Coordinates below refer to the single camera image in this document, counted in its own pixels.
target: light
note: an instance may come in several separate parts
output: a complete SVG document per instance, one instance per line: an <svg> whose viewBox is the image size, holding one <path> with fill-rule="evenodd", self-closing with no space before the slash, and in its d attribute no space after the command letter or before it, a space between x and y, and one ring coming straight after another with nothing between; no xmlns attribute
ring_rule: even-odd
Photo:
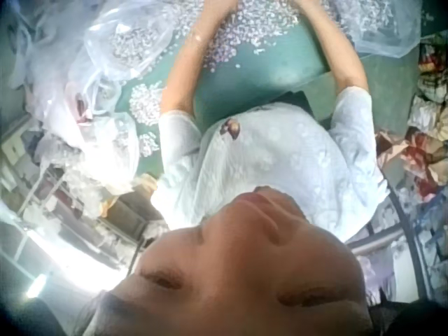
<svg viewBox="0 0 448 336"><path fill-rule="evenodd" d="M43 274L40 274L29 287L29 290L27 291L27 297L29 299L37 298L41 293L41 291L43 290L43 287L45 286L46 282L47 277Z"/></svg>
<svg viewBox="0 0 448 336"><path fill-rule="evenodd" d="M117 28L115 29L115 32L117 34L123 34L131 30L131 27L127 26L126 24L119 23L117 24Z"/></svg>
<svg viewBox="0 0 448 336"><path fill-rule="evenodd" d="M33 230L27 235L61 267L73 284L85 291L109 291L126 276L125 269L111 269L65 241L47 241Z"/></svg>
<svg viewBox="0 0 448 336"><path fill-rule="evenodd" d="M101 28L101 25L100 24L96 24L95 26L91 26L91 28L89 28L89 30L91 32L95 32L95 31L99 30L100 28Z"/></svg>

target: green table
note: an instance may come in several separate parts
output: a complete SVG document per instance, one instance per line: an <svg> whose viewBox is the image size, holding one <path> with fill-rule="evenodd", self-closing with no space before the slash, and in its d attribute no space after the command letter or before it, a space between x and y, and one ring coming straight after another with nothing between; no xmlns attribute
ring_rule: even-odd
<svg viewBox="0 0 448 336"><path fill-rule="evenodd" d="M446 27L446 8L441 9L443 5L437 0L423 3L423 12L435 18L422 27L423 34L432 34ZM215 73L206 69L202 72L195 97L195 114L201 130L220 119L266 104L288 91L303 91L315 118L323 124L328 123L335 101L335 84L313 31L302 21L287 35L268 39L268 42L276 42L276 45L259 55L253 54L252 45L240 45L237 56L228 63L220 63ZM126 84L116 111L129 111L129 99L135 85L150 85L158 81L165 84L176 51L174 55L166 55L143 80L131 80ZM402 59L361 55L369 78L374 121L378 129L397 133L406 130L410 102L419 75L418 56L418 47ZM157 125L137 124L138 134L148 131L158 135ZM145 172L154 177L161 175L160 152L140 159L137 174Z"/></svg>

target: plastic bag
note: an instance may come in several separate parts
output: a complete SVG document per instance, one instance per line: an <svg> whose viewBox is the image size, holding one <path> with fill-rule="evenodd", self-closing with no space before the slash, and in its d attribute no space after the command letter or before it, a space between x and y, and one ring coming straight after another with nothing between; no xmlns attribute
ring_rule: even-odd
<svg viewBox="0 0 448 336"><path fill-rule="evenodd" d="M85 35L85 46L97 68L112 81L142 74L169 45L175 19L169 4L129 0L101 15Z"/></svg>
<svg viewBox="0 0 448 336"><path fill-rule="evenodd" d="M127 113L97 116L80 125L82 150L46 134L35 158L41 170L49 164L63 168L70 193L84 203L84 214L96 218L102 202L132 191L139 163L139 141L134 120Z"/></svg>
<svg viewBox="0 0 448 336"><path fill-rule="evenodd" d="M127 113L97 116L80 125L80 130L85 140L83 170L112 195L131 192L140 157L132 117Z"/></svg>
<svg viewBox="0 0 448 336"><path fill-rule="evenodd" d="M99 74L82 51L83 35L98 12L89 1L45 7L29 52L27 110L45 129L77 148L83 144L77 122L85 118L84 96Z"/></svg>
<svg viewBox="0 0 448 336"><path fill-rule="evenodd" d="M360 53L400 58L420 43L422 0L332 2L339 24Z"/></svg>

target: hand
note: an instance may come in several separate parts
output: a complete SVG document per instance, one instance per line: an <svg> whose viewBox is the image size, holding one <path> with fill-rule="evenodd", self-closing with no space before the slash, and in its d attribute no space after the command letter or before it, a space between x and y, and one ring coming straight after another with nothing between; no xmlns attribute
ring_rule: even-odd
<svg viewBox="0 0 448 336"><path fill-rule="evenodd" d="M205 0L202 13L222 21L237 9L238 0Z"/></svg>
<svg viewBox="0 0 448 336"><path fill-rule="evenodd" d="M296 3L301 9L305 9L310 6L320 6L321 2L319 0L291 0Z"/></svg>

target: forearm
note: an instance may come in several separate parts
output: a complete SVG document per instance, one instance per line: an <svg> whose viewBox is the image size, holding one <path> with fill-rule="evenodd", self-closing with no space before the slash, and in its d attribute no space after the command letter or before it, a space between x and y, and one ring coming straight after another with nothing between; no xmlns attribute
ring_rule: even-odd
<svg viewBox="0 0 448 336"><path fill-rule="evenodd" d="M330 68L335 77L338 90L357 86L368 90L368 81L363 64L348 38L328 17L316 0L301 0L299 6L307 16L317 37Z"/></svg>
<svg viewBox="0 0 448 336"><path fill-rule="evenodd" d="M178 109L194 116L193 97L202 61L220 23L219 17L208 13L202 13L196 21L169 73L162 95L162 113Z"/></svg>

